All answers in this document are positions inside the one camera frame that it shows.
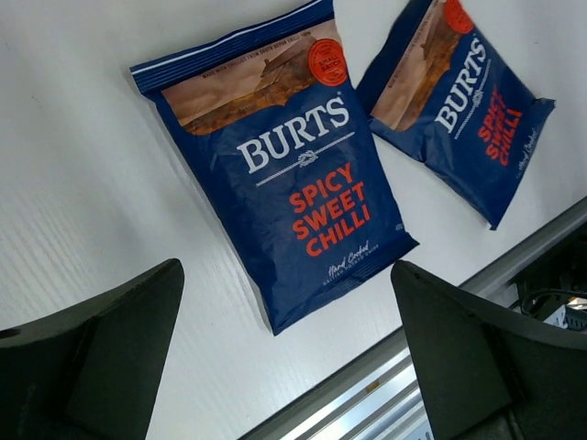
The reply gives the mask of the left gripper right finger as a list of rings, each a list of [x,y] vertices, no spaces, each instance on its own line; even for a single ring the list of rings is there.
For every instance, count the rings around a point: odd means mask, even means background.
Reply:
[[[408,261],[391,281],[436,439],[583,439],[586,337]]]

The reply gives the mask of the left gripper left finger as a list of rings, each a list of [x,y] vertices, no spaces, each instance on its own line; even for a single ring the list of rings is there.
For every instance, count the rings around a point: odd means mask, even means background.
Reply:
[[[146,437],[183,296],[170,258],[1,333],[4,439]]]

